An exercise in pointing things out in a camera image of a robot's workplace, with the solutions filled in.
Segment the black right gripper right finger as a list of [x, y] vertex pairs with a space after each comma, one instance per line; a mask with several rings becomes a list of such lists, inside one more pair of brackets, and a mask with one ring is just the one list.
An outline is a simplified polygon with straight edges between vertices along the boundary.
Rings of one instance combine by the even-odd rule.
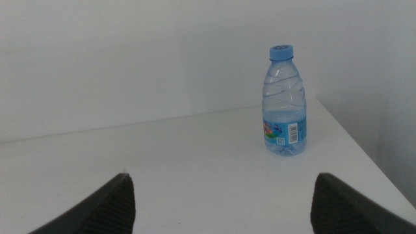
[[310, 219], [313, 232], [319, 234], [415, 234], [415, 224], [330, 173], [320, 173], [316, 178]]

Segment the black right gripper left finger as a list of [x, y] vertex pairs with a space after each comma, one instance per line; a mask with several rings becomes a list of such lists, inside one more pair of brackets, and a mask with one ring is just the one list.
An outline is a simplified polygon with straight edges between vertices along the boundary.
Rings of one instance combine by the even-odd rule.
[[128, 173], [120, 173], [33, 233], [132, 233], [135, 216], [133, 180]]

